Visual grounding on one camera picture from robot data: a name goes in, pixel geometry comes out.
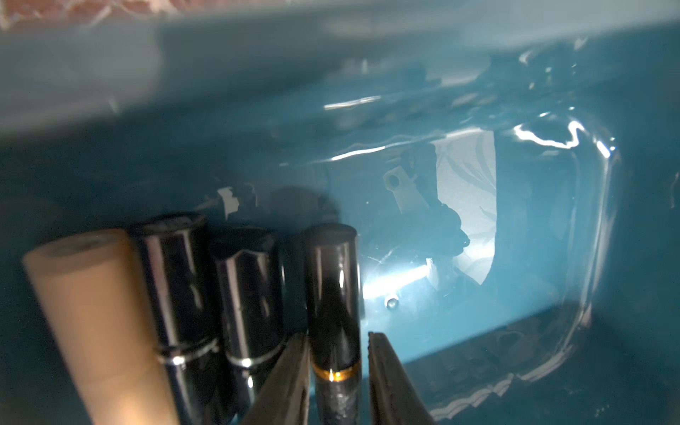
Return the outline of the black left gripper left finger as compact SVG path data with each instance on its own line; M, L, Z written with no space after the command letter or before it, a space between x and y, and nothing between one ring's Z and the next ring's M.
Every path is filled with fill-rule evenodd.
M308 336L299 333L288 341L260 395L240 423L307 425L309 407L310 348Z

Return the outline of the beige nude lipstick tube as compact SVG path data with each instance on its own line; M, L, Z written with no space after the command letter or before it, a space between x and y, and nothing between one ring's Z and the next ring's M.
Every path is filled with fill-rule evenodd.
M128 234L65 237L29 251L22 263L91 421L177 423Z

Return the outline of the black lipstick tube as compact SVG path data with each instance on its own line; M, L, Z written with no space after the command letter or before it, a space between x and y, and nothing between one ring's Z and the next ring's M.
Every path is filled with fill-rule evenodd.
M266 228L229 228L210 242L209 251L221 294L225 355L242 419L286 344L276 234Z
M322 424L357 424L361 400L361 286L357 231L339 223L304 233L311 366Z
M179 422L229 424L236 413L203 215L167 214L129 230L136 243Z

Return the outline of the teal plastic storage box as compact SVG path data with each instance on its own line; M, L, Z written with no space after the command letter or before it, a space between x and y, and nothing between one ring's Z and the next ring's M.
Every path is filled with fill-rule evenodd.
M86 424L22 267L195 212L354 227L442 424L679 421L676 1L4 1L1 421Z

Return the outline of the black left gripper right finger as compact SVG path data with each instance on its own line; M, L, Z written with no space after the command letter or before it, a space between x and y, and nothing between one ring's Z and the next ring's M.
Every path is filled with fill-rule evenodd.
M370 412L373 424L435 424L389 338L368 333Z

